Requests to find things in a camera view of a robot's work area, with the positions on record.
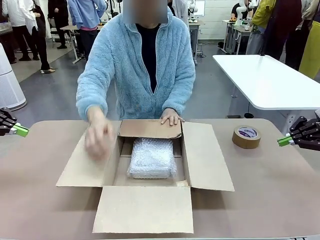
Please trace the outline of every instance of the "yellow jacket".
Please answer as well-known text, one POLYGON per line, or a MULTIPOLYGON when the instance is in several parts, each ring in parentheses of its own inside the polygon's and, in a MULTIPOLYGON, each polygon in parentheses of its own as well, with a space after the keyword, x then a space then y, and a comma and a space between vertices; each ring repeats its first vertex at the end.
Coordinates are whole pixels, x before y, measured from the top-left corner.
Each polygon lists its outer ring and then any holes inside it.
POLYGON ((276 0, 261 0, 258 9, 252 18, 252 23, 264 29, 267 28, 275 4, 276 0))

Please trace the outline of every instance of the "bubble wrap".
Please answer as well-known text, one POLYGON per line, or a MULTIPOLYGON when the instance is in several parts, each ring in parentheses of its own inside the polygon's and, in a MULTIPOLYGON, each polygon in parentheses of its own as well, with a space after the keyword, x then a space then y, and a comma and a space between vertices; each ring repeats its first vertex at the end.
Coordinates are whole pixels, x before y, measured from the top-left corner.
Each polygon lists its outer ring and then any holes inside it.
POLYGON ((177 166, 171 139, 137 138, 127 174, 134 179, 175 177, 177 166))

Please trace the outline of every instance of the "cardboard box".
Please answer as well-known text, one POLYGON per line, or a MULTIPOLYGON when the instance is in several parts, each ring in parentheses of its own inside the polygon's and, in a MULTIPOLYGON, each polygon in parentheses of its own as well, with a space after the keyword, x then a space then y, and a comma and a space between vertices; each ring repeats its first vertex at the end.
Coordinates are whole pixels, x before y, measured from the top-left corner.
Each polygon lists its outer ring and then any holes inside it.
POLYGON ((58 187, 102 187, 94 233, 193 233, 191 187, 234 191, 210 124, 160 120, 115 121, 119 129, 105 160, 90 159, 83 135, 58 182, 58 187), (127 176, 134 139, 173 139, 177 165, 174 179, 133 179, 127 176))

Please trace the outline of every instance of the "blurred hand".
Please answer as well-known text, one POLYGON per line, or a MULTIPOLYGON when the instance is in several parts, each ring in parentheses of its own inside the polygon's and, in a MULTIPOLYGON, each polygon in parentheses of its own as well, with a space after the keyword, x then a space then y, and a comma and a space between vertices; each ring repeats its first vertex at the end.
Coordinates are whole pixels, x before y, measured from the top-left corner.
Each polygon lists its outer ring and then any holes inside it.
POLYGON ((113 126, 97 106, 90 107, 87 114, 90 126, 84 146, 92 158, 99 160, 110 151, 110 144, 114 141, 113 126))
POLYGON ((172 108, 166 108, 161 116, 161 124, 165 124, 167 120, 169 120, 170 126, 177 125, 178 120, 184 122, 185 120, 178 115, 178 113, 172 108))

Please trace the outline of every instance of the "brown tape roll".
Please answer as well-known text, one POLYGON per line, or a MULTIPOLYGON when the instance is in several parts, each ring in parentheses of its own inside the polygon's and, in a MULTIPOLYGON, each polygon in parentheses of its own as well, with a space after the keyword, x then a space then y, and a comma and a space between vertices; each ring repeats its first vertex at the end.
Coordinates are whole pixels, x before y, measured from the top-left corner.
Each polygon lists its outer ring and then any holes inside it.
POLYGON ((243 149, 256 149, 260 139, 260 132, 251 126, 238 126, 233 131, 232 142, 243 149))

